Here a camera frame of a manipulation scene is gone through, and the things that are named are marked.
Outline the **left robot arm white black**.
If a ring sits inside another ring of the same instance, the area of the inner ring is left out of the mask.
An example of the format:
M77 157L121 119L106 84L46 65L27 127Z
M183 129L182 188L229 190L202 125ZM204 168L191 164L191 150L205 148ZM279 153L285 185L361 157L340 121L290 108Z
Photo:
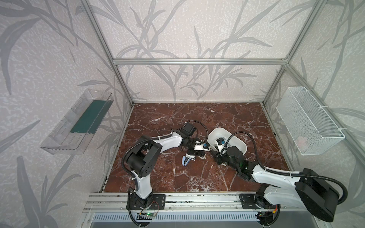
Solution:
M185 156L187 160L204 155L204 143L181 132L171 132L157 137L142 136L125 152L121 166L134 180L135 194L139 200L146 201L152 198L150 173L153 171L160 153L180 146L188 149Z

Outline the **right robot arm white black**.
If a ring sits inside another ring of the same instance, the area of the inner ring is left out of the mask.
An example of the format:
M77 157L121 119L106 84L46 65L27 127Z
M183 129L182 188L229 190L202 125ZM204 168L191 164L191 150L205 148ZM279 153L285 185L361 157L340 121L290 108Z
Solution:
M255 200L259 207L284 205L306 209L313 216L333 222L336 208L348 196L346 187L336 179L317 175L311 169L284 172L248 161L236 147L218 145L211 151L218 165L227 165L245 180L261 184Z

